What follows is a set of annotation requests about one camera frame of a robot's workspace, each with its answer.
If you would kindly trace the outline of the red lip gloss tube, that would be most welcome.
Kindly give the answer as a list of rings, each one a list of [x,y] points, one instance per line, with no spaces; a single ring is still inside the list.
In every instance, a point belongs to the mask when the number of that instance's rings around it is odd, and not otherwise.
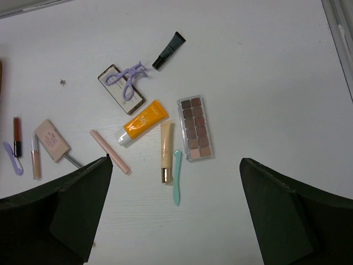
[[[22,157],[22,138],[21,138],[21,123],[20,117],[13,118],[13,147],[14,157]]]

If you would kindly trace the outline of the beige concealer tube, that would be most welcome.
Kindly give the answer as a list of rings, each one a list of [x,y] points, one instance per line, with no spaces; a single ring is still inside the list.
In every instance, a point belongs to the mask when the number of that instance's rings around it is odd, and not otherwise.
[[[38,140],[35,135],[31,138],[31,160],[33,168],[33,178],[40,179],[40,159],[39,159],[39,149],[38,149]]]

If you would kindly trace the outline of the checkered eyeliner pen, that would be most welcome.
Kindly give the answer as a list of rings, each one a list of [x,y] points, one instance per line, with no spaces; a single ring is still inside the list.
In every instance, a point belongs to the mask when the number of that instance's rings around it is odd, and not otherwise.
[[[75,160],[73,157],[71,157],[68,153],[65,153],[63,156],[66,160],[68,160],[71,164],[73,164],[77,168],[83,167],[83,165],[81,163],[79,163],[77,160]]]

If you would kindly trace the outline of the beige rectangular compact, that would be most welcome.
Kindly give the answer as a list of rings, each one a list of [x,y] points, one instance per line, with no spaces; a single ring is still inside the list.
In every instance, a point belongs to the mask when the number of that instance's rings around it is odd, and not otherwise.
[[[35,129],[34,134],[55,163],[58,163],[64,154],[71,150],[69,144],[49,119],[45,119]]]

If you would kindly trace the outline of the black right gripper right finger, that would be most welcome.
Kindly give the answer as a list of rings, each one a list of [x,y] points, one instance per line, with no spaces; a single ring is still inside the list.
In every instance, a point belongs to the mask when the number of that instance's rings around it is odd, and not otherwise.
[[[243,158],[240,177],[264,264],[352,264],[352,200]]]

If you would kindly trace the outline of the pink cosmetic pencil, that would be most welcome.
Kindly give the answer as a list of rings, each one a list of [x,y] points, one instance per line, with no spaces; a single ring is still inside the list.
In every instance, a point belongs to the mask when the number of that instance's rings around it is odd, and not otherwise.
[[[124,174],[129,174],[131,172],[129,166],[120,158],[120,156],[96,130],[91,130],[89,133],[99,144],[99,146],[110,156],[111,160],[118,166],[118,168],[123,171]]]

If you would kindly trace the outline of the purple eyelash curler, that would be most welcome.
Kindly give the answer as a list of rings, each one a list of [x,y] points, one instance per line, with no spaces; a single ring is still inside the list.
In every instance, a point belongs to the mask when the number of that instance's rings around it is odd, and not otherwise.
[[[106,86],[112,86],[116,84],[119,80],[127,76],[127,81],[122,91],[122,97],[124,101],[130,101],[134,96],[132,80],[138,75],[142,75],[143,77],[148,77],[148,75],[146,74],[146,68],[141,63],[141,61],[139,61],[136,65],[130,68],[127,68],[120,73],[111,73],[107,75],[104,80],[104,84]]]

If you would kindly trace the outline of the mint green eyebrow razor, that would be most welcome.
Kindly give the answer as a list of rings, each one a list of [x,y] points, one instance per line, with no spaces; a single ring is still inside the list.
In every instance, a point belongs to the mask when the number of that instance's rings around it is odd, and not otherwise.
[[[182,152],[180,150],[174,151],[173,202],[176,206],[179,206],[179,203],[180,203],[179,176],[180,176],[181,156],[182,156]]]

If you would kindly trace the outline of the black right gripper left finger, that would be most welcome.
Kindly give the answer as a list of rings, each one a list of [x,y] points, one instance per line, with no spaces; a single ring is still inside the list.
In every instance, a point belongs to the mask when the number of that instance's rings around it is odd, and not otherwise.
[[[1,264],[85,264],[113,163],[101,157],[53,181],[1,199]]]

